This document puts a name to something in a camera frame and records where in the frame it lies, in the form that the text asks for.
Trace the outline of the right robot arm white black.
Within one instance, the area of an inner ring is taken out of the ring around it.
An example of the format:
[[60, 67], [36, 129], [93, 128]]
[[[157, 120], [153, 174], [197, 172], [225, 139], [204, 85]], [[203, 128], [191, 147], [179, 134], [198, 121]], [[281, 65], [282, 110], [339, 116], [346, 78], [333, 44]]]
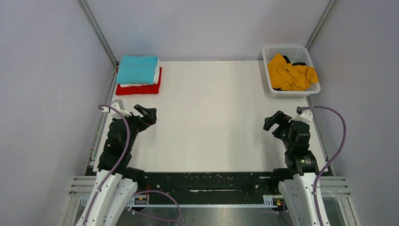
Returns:
[[273, 136], [285, 148], [286, 168], [272, 171], [270, 188], [281, 194], [295, 226], [328, 226], [328, 219], [319, 185], [319, 167], [310, 150], [310, 123], [313, 115], [303, 111], [292, 118], [282, 111], [264, 120], [263, 129], [277, 128]]

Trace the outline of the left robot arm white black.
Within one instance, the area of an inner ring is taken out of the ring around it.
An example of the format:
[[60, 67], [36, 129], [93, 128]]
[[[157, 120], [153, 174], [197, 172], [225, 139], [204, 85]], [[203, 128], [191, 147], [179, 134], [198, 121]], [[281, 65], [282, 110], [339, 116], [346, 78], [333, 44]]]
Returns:
[[139, 112], [137, 116], [119, 109], [116, 105], [102, 104], [98, 108], [107, 111], [113, 119], [99, 157], [96, 182], [89, 203], [77, 223], [79, 226], [98, 226], [106, 218], [105, 209], [109, 207], [111, 194], [128, 168], [130, 152], [137, 134], [157, 121], [156, 108], [135, 105], [134, 109]]

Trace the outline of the yellow t shirt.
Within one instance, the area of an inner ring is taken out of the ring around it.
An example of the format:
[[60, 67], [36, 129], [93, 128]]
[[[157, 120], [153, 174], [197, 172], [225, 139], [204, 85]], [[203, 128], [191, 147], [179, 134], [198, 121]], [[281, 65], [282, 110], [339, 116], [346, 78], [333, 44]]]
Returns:
[[318, 83], [315, 69], [309, 66], [287, 64], [280, 54], [268, 64], [271, 85], [278, 91], [305, 91], [312, 84]]

